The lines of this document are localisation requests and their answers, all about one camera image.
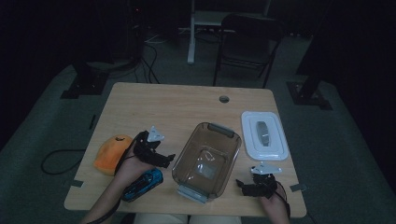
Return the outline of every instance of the white plastic lid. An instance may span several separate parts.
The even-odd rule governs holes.
[[[261,141],[258,133],[258,123],[265,122],[265,132],[269,134],[269,144]],[[247,154],[258,161],[282,161],[289,156],[289,147],[279,117],[272,112],[245,111],[242,114],[242,129],[244,133]]]

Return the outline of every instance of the orange object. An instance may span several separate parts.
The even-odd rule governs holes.
[[[105,175],[114,175],[122,153],[131,145],[132,141],[133,138],[125,134],[109,138],[99,148],[93,166]]]

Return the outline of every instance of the wrist strap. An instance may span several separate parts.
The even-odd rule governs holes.
[[[114,205],[114,207],[112,209],[110,209],[110,211],[108,211],[104,216],[96,219],[95,221],[89,222],[88,224],[99,224],[99,223],[104,222],[106,219],[110,218],[119,208],[120,202],[121,202],[121,199],[119,199],[119,201],[116,203],[116,205]]]

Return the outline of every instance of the chair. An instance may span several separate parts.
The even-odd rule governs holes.
[[[220,27],[220,43],[213,86],[216,86],[221,64],[260,68],[261,77],[267,72],[262,87],[265,88],[276,56],[276,50],[286,34],[282,22],[269,18],[255,18],[229,14]]]

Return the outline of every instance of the gray carpet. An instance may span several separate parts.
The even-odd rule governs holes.
[[[195,64],[187,64],[188,36],[180,35],[178,45],[155,38],[149,43],[157,52],[153,65],[163,84],[210,86],[217,45],[213,35],[199,34]],[[310,216],[293,218],[292,223],[396,223],[396,198],[380,173],[354,120],[348,114],[334,86],[321,83],[319,89],[333,110],[295,105],[287,81],[304,81],[296,69],[309,40],[288,36],[281,44],[267,89],[274,92]],[[151,63],[154,50],[145,48]],[[92,63],[108,69],[104,63]],[[102,95],[60,99],[76,73],[66,67],[52,80],[25,122],[0,153],[1,223],[77,223],[85,212],[64,209],[64,198],[77,167],[62,175],[47,175],[40,164],[57,149],[84,149],[91,138],[92,116],[100,116],[115,82],[146,82],[148,68],[113,72]],[[223,67],[219,86],[260,88],[257,71]],[[83,152],[62,153],[50,158],[45,168],[61,171],[78,161]],[[118,213],[114,223],[125,214]],[[243,223],[269,223],[267,218],[243,217]]]

